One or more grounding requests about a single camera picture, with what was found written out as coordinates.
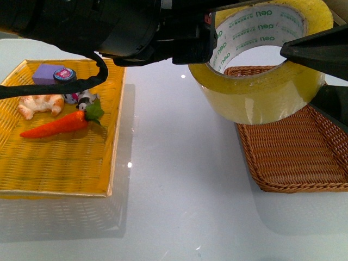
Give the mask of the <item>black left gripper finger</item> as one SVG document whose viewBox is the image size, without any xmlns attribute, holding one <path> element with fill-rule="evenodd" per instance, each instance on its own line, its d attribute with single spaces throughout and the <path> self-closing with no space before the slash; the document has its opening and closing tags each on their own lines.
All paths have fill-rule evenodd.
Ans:
<svg viewBox="0 0 348 261">
<path fill-rule="evenodd" d="M 286 42 L 280 55 L 293 63 L 347 80 L 347 25 Z"/>
</svg>

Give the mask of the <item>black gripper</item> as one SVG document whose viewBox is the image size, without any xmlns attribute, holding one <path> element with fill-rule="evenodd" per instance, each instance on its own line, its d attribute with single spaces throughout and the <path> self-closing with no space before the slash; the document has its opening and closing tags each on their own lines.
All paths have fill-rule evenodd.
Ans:
<svg viewBox="0 0 348 261">
<path fill-rule="evenodd" d="M 114 57 L 117 66 L 145 66 L 172 58 L 178 65 L 204 64 L 217 45 L 218 11 L 252 6 L 261 1 L 169 1 L 161 8 L 158 28 L 147 47 L 129 57 Z"/>
</svg>

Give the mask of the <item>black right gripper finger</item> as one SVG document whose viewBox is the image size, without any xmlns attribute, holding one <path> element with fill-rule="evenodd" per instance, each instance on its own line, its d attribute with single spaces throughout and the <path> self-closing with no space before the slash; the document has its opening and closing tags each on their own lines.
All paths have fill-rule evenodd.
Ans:
<svg viewBox="0 0 348 261">
<path fill-rule="evenodd" d="M 309 105 L 338 127 L 347 127 L 347 87 L 323 85 Z"/>
</svg>

